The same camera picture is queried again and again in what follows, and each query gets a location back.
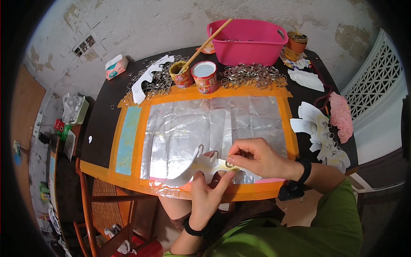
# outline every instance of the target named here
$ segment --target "red patterned can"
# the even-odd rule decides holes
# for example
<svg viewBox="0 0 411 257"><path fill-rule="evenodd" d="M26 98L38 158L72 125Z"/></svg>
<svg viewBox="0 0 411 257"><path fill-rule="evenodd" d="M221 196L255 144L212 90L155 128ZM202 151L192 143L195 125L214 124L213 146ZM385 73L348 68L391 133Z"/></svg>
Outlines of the red patterned can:
<svg viewBox="0 0 411 257"><path fill-rule="evenodd" d="M191 74L197 89L202 94L211 94L217 90L217 65L211 61L203 61L191 68Z"/></svg>
<svg viewBox="0 0 411 257"><path fill-rule="evenodd" d="M179 88L188 88L194 83L193 76L191 76L188 67L181 74L178 74L186 63L185 61L176 62L169 70L171 78Z"/></svg>

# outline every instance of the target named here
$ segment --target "aluminum foil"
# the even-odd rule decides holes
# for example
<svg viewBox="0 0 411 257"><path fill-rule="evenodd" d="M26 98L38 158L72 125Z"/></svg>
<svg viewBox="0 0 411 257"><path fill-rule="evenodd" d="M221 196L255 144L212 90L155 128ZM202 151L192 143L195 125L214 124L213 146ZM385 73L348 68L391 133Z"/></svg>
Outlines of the aluminum foil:
<svg viewBox="0 0 411 257"><path fill-rule="evenodd" d="M287 157L284 131L275 97L217 97L152 105L141 162L142 179L180 175L198 145L226 159L234 140L263 137ZM234 183L254 183L245 172Z"/></svg>

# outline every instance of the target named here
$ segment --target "pink tissue box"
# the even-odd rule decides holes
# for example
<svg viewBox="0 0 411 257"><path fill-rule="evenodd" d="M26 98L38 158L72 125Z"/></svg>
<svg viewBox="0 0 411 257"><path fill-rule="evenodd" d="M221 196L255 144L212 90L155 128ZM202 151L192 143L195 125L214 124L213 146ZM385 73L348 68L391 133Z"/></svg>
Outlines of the pink tissue box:
<svg viewBox="0 0 411 257"><path fill-rule="evenodd" d="M106 79L110 80L118 74L125 72L128 65L128 59L121 54L106 64Z"/></svg>

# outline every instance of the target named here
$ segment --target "leg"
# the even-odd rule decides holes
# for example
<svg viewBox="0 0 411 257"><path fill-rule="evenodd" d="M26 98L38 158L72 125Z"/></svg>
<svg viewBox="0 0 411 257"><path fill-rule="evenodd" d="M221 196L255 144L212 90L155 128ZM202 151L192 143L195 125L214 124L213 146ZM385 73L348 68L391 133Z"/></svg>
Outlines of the leg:
<svg viewBox="0 0 411 257"><path fill-rule="evenodd" d="M191 212L191 201L169 198L169 197L158 197L160 199L161 205L169 216L170 220L176 220L186 216Z"/></svg>

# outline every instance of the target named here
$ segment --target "hand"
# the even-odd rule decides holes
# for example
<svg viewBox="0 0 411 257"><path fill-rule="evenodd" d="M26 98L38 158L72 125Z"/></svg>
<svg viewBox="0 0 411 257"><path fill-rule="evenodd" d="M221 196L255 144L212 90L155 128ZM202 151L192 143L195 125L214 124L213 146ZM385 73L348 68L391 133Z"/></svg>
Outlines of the hand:
<svg viewBox="0 0 411 257"><path fill-rule="evenodd" d="M254 159L236 155L240 150L251 153ZM227 162L250 170L263 178L284 178L297 180L301 177L298 162L278 155L263 138L237 139L229 151Z"/></svg>
<svg viewBox="0 0 411 257"><path fill-rule="evenodd" d="M189 220L190 228L200 231L207 225L210 218L220 205L221 199L226 189L235 176L234 171L225 173L214 189L205 183L204 175L201 171L194 174L191 182L192 211Z"/></svg>

